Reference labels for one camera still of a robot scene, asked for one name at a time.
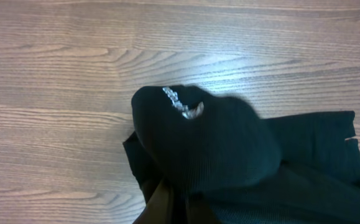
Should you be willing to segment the black t-shirt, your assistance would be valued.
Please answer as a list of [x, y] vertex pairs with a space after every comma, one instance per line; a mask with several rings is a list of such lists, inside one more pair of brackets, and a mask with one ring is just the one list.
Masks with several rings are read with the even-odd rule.
[[145, 203], [162, 179], [171, 223], [360, 223], [353, 111], [262, 119], [196, 86], [145, 86], [123, 146]]

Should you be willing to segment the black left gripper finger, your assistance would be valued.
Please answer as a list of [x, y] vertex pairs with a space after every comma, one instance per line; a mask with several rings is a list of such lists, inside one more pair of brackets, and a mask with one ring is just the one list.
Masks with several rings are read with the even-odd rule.
[[162, 179], [149, 197], [145, 209], [133, 224], [170, 224], [173, 213], [173, 189]]

